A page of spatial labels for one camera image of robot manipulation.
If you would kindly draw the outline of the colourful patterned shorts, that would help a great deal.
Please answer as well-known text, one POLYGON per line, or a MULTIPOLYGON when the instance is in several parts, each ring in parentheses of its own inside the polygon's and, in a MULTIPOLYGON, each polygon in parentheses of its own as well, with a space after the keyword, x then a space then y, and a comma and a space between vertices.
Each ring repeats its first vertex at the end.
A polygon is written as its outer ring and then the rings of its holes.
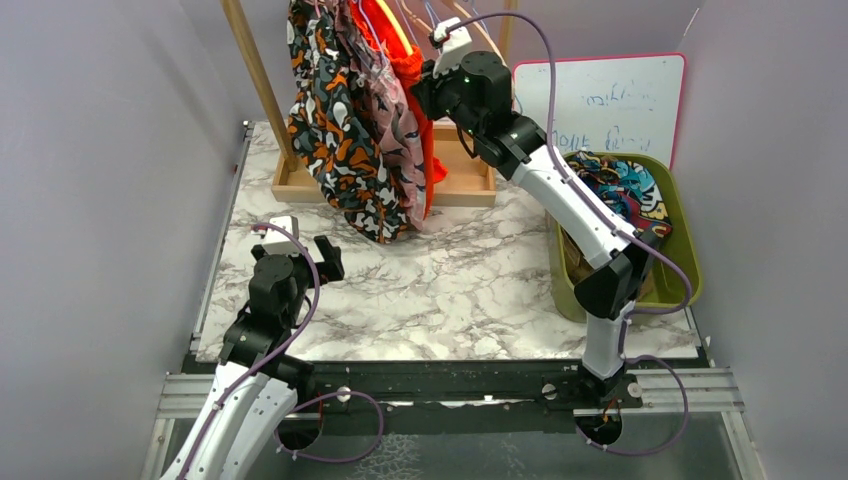
POLYGON ((641 164, 612 155, 580 151, 567 164, 613 212, 639 232, 650 229, 664 238, 672 223, 653 175, 641 164))

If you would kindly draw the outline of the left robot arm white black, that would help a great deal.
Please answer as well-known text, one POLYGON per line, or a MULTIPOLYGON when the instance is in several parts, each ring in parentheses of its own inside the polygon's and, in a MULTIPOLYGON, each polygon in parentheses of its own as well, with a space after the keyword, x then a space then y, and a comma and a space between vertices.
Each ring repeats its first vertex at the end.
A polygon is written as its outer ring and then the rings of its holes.
POLYGON ((253 247, 246 303, 224 334, 209 393, 163 478, 245 478, 283 418, 313 401, 313 365, 286 351, 315 313, 307 294, 344 278, 340 248, 324 235, 313 241, 319 261, 288 238, 253 247))

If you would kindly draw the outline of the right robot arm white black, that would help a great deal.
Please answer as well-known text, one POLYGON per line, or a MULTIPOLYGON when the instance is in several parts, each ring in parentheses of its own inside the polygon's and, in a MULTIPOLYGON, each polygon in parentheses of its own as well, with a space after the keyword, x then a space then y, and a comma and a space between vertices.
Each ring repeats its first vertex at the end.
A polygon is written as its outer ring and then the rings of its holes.
POLYGON ((600 407, 617 392, 624 373, 623 341, 643 281, 652 268, 653 233, 634 227, 606 206, 569 167, 549 135, 513 108, 512 77, 493 52, 424 62, 412 87, 432 120, 447 117, 471 136, 471 156, 530 194, 564 228, 590 264, 574 296, 587 318, 577 393, 600 407))

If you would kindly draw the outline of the cream wooden hanger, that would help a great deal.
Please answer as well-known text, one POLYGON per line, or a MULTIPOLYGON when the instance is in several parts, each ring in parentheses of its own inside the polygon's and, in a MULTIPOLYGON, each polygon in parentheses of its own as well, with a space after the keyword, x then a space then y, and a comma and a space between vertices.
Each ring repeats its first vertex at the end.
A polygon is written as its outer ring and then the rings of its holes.
MULTIPOLYGON (((399 0, 395 2, 395 8, 402 16, 401 23, 416 43, 417 34, 429 35, 444 19, 467 19, 480 14, 474 1, 399 0)), ((474 40, 481 41, 485 49, 493 51, 505 65, 508 64, 509 42, 512 36, 511 20, 502 20, 500 30, 495 34, 492 34, 484 20, 467 26, 467 30, 474 40)))

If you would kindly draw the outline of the tan khaki shorts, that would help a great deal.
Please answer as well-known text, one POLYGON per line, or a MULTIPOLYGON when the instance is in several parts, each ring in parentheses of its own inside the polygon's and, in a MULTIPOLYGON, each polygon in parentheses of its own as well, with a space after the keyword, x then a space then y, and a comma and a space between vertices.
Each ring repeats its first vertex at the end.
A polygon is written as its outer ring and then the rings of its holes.
POLYGON ((594 268, 585 259, 572 237, 564 229, 561 229, 560 232, 563 237, 562 252, 566 274, 569 280, 576 285, 590 276, 594 268))

